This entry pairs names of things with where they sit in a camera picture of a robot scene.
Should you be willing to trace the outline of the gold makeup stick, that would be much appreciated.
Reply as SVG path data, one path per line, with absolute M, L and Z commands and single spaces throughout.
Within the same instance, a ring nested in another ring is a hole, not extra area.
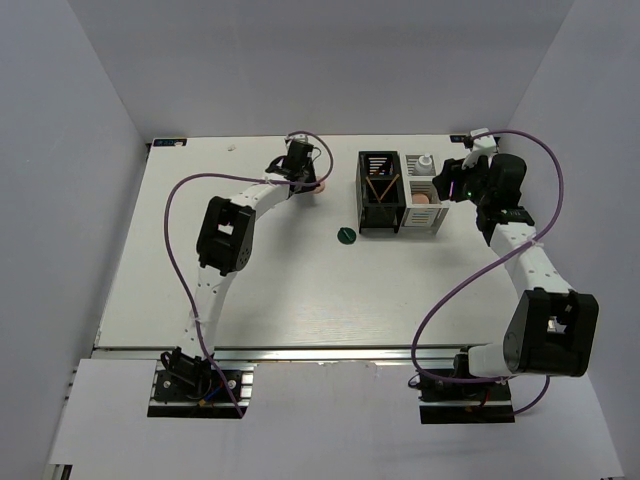
M 387 196 L 387 194 L 394 188 L 394 185 L 400 178 L 400 174 L 396 174 L 388 183 L 385 190 L 377 197 L 379 203 L 383 203 L 383 200 Z
M 375 197 L 376 201 L 378 202 L 378 204 L 381 204 L 382 203 L 381 197 L 379 196 L 378 191 L 376 190 L 375 185 L 371 180 L 371 177 L 366 176 L 365 180 L 366 180 L 366 183 L 367 183 L 367 185 L 369 186 L 369 188 L 371 190 L 371 193 Z

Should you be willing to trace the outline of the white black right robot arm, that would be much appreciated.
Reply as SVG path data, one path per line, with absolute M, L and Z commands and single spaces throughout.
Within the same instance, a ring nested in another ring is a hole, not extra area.
M 469 348 L 468 364 L 451 374 L 453 390 L 466 399 L 484 391 L 488 378 L 580 377 L 589 364 L 599 305 L 561 277 L 536 239 L 535 222 L 520 204 L 526 170 L 523 159 L 499 153 L 479 156 L 472 167 L 449 159 L 433 180 L 441 199 L 475 205 L 477 228 L 519 296 L 502 341 Z

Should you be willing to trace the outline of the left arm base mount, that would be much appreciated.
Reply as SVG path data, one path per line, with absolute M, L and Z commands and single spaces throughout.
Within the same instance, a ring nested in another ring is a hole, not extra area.
M 248 408 L 243 380 L 248 371 L 223 370 L 177 347 L 160 354 L 147 416 L 175 419 L 241 419 Z

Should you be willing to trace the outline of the white pink teal spray bottle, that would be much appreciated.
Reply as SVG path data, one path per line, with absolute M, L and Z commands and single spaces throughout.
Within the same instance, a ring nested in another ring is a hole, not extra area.
M 434 157 L 430 154 L 419 156 L 413 167 L 414 176 L 435 176 L 436 165 Z

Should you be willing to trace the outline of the pink round makeup puff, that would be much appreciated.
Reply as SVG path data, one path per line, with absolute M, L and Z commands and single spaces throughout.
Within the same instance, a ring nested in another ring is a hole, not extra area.
M 320 184 L 318 184 L 318 185 L 314 188 L 313 193 L 314 193 L 314 194 L 320 194 L 320 193 L 322 193 L 322 192 L 325 190 L 325 188 L 326 188 L 325 183 L 324 183 L 324 182 L 321 182 Z

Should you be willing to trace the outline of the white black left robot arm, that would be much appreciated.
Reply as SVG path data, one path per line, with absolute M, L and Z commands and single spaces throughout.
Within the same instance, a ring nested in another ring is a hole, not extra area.
M 250 259 L 257 220 L 267 211 L 294 195 L 317 192 L 325 177 L 317 177 L 314 152 L 318 149 L 304 138 L 288 137 L 287 152 L 272 160 L 261 178 L 228 174 L 198 173 L 180 180 L 170 191 L 163 215 L 163 235 L 169 261 L 191 306 L 190 323 L 185 330 L 185 354 L 177 347 L 161 354 L 164 368 L 177 377 L 177 387 L 188 398 L 199 399 L 211 387 L 212 352 L 205 335 L 213 334 L 221 316 L 226 294 L 238 272 Z M 185 184 L 201 178 L 220 178 L 244 182 L 247 189 L 230 198 L 214 196 L 206 207 L 196 240 L 198 285 L 191 290 L 173 253 L 169 221 L 172 202 Z

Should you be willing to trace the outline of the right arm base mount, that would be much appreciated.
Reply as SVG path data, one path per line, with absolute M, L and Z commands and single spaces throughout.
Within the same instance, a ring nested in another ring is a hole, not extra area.
M 443 383 L 416 373 L 407 384 L 419 393 L 418 406 L 423 425 L 515 422 L 511 391 L 506 383 Z

